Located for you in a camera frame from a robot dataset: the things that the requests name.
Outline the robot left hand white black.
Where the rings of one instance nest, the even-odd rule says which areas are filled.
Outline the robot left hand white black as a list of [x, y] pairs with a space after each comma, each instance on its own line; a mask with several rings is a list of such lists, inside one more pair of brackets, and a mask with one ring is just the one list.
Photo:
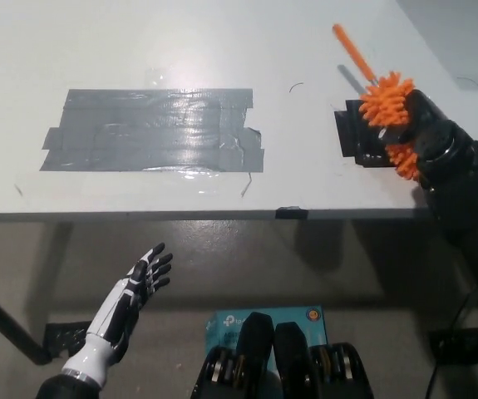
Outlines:
[[67, 360], [63, 374], [100, 389], [106, 385], [108, 369], [126, 354], [141, 309], [170, 282], [173, 255], [163, 255], [164, 249], [163, 243], [151, 248], [116, 282], [86, 330], [84, 346]]

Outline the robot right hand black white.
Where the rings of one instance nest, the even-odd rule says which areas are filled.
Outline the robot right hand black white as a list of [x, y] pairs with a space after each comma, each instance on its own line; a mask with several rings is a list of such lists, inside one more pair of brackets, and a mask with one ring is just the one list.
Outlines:
[[442, 184], [473, 165], [473, 139], [420, 90], [406, 98], [409, 122], [400, 136], [416, 153], [419, 183]]

